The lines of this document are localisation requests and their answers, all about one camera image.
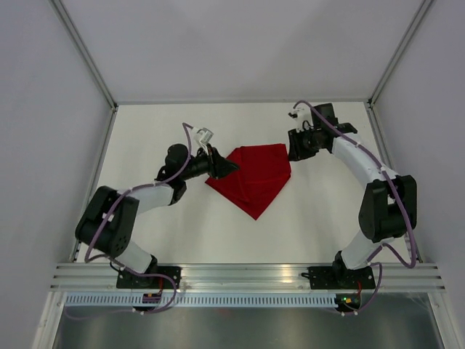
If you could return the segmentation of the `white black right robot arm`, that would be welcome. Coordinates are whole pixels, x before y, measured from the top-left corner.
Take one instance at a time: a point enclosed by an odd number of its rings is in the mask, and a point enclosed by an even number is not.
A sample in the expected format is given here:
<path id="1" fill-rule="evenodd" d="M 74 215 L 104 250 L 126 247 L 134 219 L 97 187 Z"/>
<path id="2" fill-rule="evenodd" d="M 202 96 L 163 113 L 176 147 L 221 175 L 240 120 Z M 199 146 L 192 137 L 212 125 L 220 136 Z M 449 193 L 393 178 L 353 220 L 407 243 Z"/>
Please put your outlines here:
<path id="1" fill-rule="evenodd" d="M 288 131 L 289 161 L 303 161 L 327 150 L 340 160 L 363 187 L 358 213 L 359 231 L 337 252 L 331 265 L 310 267 L 302 274 L 311 289 L 375 289 L 380 278 L 373 274 L 373 259 L 389 249 L 407 268 L 416 265 L 416 244 L 405 260 L 391 243 L 411 235 L 417 223 L 417 183 L 401 176 L 363 144 L 357 129 L 341 123 L 330 103 L 312 106 L 295 103 L 289 116 L 296 127 Z"/>

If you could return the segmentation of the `red cloth napkin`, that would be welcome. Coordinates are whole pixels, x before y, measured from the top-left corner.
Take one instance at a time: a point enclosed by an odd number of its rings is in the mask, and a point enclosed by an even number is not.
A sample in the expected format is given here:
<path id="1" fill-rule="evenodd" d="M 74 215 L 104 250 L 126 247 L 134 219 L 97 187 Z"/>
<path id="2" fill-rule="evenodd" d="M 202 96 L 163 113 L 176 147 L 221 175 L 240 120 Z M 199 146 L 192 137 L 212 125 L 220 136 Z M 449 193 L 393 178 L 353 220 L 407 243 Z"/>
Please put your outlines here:
<path id="1" fill-rule="evenodd" d="M 291 178 L 286 145 L 250 145 L 235 148 L 227 157 L 239 170 L 206 184 L 258 220 Z"/>

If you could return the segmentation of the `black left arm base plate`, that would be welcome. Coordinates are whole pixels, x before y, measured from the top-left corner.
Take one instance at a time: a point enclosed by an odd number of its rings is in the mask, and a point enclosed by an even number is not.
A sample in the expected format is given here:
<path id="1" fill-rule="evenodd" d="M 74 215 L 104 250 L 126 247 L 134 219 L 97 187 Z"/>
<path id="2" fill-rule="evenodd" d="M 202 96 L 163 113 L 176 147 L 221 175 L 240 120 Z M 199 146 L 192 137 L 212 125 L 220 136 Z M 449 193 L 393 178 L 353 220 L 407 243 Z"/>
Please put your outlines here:
<path id="1" fill-rule="evenodd" d="M 177 289 L 182 279 L 182 268 L 179 266 L 159 265 L 156 273 L 160 276 L 136 276 L 129 271 L 118 272 L 117 289 Z"/>

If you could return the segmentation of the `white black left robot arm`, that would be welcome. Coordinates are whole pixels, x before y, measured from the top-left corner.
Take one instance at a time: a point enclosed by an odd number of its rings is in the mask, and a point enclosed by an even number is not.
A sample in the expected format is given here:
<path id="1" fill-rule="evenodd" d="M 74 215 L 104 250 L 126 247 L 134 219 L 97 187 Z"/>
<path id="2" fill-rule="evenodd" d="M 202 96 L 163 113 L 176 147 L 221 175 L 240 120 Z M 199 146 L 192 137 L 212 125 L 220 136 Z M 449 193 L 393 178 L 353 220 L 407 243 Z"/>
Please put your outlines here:
<path id="1" fill-rule="evenodd" d="M 78 222 L 75 237 L 132 273 L 141 287 L 150 288 L 158 281 L 158 261 L 132 241 L 137 216 L 176 204 L 190 179 L 208 175 L 219 180 L 239 169 L 211 145 L 193 156 L 185 145 L 174 144 L 167 150 L 165 164 L 153 184 L 125 191 L 100 186 Z"/>

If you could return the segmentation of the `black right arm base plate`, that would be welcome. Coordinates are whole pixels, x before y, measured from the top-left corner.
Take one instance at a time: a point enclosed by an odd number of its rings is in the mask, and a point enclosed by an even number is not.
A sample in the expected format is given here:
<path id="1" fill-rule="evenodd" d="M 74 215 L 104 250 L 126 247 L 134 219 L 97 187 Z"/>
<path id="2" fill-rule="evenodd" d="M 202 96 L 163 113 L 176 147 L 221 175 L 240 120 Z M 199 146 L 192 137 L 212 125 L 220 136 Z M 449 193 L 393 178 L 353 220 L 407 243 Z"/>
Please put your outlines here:
<path id="1" fill-rule="evenodd" d="M 331 266 L 308 267 L 302 276 L 310 282 L 310 288 L 315 290 L 340 289 L 375 289 L 376 282 L 370 267 L 358 270 L 335 271 Z"/>

